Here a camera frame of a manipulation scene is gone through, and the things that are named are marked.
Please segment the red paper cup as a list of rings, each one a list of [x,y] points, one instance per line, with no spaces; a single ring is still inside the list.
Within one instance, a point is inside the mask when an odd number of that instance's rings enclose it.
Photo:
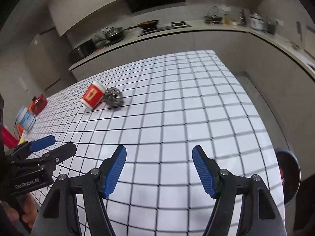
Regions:
[[[90,110],[93,110],[103,98],[105,90],[105,87],[95,80],[84,92],[83,96],[80,98],[80,102]]]

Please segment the black wok on stove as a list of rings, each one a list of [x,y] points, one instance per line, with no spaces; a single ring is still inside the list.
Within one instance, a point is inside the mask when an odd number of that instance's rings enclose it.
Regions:
[[[158,22],[159,22],[159,20],[150,20],[150,21],[139,23],[139,24],[132,26],[132,27],[128,27],[125,30],[131,30],[131,29],[135,29],[135,28],[141,28],[141,29],[156,28]]]

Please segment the lidded cooking pot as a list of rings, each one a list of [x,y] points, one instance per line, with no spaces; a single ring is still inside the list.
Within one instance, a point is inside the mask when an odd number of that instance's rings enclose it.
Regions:
[[[107,27],[102,32],[109,41],[121,41],[124,38],[124,29],[122,27]]]

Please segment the black microwave oven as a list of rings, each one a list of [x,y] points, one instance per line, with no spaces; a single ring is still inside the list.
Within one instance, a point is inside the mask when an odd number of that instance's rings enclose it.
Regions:
[[[71,63],[76,63],[79,60],[86,58],[88,55],[92,54],[97,49],[95,43],[92,39],[85,41],[77,48],[73,49],[69,53],[69,60]]]

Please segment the metal dish rack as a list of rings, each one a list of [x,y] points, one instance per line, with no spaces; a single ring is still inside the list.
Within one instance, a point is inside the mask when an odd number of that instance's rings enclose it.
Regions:
[[[205,23],[211,25],[221,25],[223,24],[222,11],[218,6],[213,6],[211,10],[208,11],[205,16]]]

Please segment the yellow oil bottle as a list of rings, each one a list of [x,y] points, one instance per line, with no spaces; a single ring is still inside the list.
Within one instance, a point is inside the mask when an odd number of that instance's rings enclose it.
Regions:
[[[226,25],[230,25],[231,24],[231,19],[230,19],[230,16],[228,14],[224,15],[224,23]]]

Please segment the white cutting board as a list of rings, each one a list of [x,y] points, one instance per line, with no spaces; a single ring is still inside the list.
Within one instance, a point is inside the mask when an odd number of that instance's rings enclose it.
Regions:
[[[305,32],[305,51],[315,57],[315,31],[309,26]]]

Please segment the steel wool scrubber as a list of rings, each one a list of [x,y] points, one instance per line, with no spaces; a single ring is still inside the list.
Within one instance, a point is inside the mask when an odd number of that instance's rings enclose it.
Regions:
[[[117,108],[124,104],[122,92],[115,87],[105,89],[103,100],[110,108]]]

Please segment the black gas stove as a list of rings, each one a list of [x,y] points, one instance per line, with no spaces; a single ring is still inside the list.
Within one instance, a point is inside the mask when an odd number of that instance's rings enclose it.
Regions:
[[[143,29],[142,32],[139,34],[139,36],[144,36],[147,34],[152,34],[152,33],[160,32],[160,31],[180,29],[180,28],[188,28],[188,27],[191,27],[191,25],[189,25],[185,21],[171,22],[170,24],[165,25],[165,26],[154,26],[151,28]]]

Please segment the red box on table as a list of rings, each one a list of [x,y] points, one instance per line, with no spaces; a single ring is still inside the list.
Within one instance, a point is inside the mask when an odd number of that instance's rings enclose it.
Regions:
[[[28,106],[28,110],[34,114],[35,116],[38,116],[42,110],[47,105],[47,99],[44,95],[39,95],[38,97],[34,96],[31,100],[30,105]]]

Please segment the black trash bin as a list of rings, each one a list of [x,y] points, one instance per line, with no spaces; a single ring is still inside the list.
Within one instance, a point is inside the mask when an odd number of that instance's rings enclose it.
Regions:
[[[301,166],[290,150],[277,148],[275,155],[283,185],[284,205],[288,206],[297,195],[301,184]]]

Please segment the white rice cooker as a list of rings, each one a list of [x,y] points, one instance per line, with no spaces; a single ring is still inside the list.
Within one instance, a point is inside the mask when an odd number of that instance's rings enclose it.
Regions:
[[[263,31],[264,30],[264,21],[263,21],[262,17],[257,13],[253,13],[250,15],[249,23],[250,23],[250,27],[252,29],[255,29],[257,31]]]

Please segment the blue white container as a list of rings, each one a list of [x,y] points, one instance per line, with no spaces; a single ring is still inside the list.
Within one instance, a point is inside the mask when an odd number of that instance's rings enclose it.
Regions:
[[[16,121],[25,131],[30,131],[36,122],[36,116],[26,107],[22,107],[16,116]]]

